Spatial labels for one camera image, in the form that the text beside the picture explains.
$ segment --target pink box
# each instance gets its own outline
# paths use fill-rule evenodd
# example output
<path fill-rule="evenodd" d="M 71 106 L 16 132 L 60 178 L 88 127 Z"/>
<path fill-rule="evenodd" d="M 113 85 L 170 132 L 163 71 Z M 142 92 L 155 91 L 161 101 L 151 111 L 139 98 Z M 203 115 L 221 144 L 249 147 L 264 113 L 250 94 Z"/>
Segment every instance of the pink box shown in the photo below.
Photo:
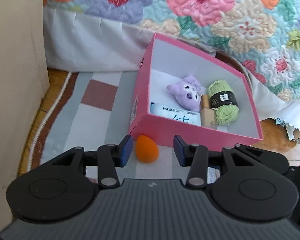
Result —
<path fill-rule="evenodd" d="M 166 86 L 189 74 L 206 88 L 216 80 L 227 81 L 240 109 L 237 120 L 214 130 L 151 114 L 151 102 L 182 109 Z M 199 143 L 212 151 L 233 147 L 236 143 L 252 145 L 263 139 L 245 76 L 201 50 L 158 33 L 154 34 L 140 62 L 129 133 L 134 140 L 143 134 L 158 145 L 170 147 L 173 137 L 179 134 L 186 143 Z"/>

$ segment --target plush toy ears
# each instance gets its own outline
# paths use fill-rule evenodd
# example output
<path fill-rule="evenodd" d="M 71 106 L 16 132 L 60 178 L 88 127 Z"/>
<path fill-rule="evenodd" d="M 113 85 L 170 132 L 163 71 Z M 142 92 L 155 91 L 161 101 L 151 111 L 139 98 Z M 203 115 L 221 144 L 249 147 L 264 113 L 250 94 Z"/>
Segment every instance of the plush toy ears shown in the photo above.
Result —
<path fill-rule="evenodd" d="M 196 78 L 193 75 L 188 75 L 183 79 L 185 82 L 194 85 L 197 88 L 197 91 L 199 92 L 202 88 L 199 81 L 196 80 Z"/>
<path fill-rule="evenodd" d="M 174 95 L 177 95 L 179 93 L 179 86 L 177 84 L 168 85 L 167 89 Z"/>

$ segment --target bed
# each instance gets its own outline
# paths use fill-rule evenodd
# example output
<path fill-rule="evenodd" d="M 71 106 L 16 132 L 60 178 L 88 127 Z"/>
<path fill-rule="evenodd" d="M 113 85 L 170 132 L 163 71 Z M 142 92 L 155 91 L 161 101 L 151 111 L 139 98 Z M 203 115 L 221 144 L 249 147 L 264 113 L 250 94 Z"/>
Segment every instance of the bed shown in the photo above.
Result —
<path fill-rule="evenodd" d="M 50 67 L 137 70 L 161 32 L 236 60 L 260 119 L 300 129 L 300 0 L 44 0 L 43 15 Z"/>

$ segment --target floral quilt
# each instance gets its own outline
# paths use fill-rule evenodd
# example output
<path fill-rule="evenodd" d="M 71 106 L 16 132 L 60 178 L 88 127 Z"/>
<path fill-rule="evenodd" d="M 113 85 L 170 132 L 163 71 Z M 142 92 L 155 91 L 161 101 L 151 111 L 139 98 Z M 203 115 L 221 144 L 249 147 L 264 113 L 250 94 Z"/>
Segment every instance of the floral quilt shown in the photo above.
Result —
<path fill-rule="evenodd" d="M 283 100 L 300 98 L 300 0 L 44 0 L 216 47 Z"/>

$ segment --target white bed skirt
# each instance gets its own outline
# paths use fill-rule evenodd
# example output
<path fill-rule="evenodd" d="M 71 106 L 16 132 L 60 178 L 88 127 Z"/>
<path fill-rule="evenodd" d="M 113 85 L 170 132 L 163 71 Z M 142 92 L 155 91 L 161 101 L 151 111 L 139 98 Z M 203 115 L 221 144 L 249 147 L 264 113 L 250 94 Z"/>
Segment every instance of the white bed skirt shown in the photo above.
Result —
<path fill-rule="evenodd" d="M 47 65 L 69 72 L 138 70 L 153 31 L 83 13 L 44 7 Z M 210 47 L 203 47 L 211 52 Z M 300 99 L 285 102 L 249 74 L 260 120 L 280 118 L 300 130 Z"/>

